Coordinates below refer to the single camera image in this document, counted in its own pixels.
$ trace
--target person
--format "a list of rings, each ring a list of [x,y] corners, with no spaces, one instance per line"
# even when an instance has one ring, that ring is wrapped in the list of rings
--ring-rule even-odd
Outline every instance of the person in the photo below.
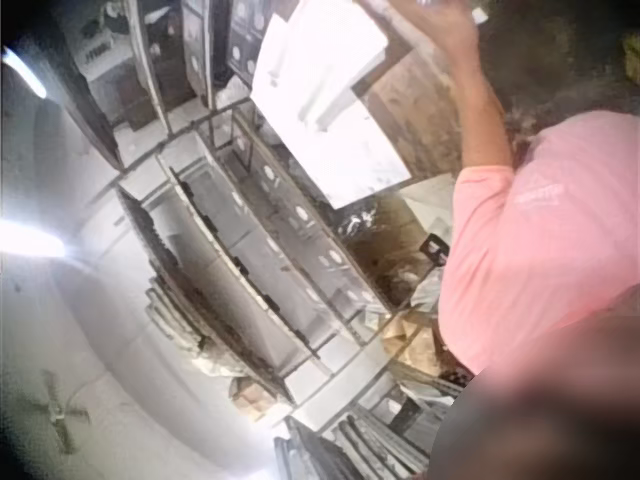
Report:
[[[439,328],[478,374],[640,282],[640,119],[570,118],[540,132],[516,171],[467,1],[391,4],[445,54],[455,85],[463,169]]]

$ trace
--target fluorescent light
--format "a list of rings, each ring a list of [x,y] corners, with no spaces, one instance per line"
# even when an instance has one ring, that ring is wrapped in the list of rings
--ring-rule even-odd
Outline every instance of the fluorescent light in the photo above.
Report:
[[[7,47],[4,47],[4,52],[2,53],[2,61],[5,63],[5,65],[10,66],[16,72],[18,72],[18,75],[20,75],[22,79],[27,82],[27,85],[29,85],[31,90],[33,90],[33,93],[35,93],[40,98],[47,98],[47,90],[44,88],[44,85],[42,85],[42,82],[40,82],[40,80],[38,80],[38,77],[35,76],[35,74],[29,69],[29,67],[27,67],[27,65],[22,60],[20,60],[20,57],[18,57]]]
[[[473,16],[473,20],[476,22],[476,25],[480,25],[481,23],[489,20],[489,15],[487,15],[487,13],[480,7],[474,8],[471,15]]]
[[[36,228],[0,219],[0,252],[27,257],[64,257],[62,241]]]

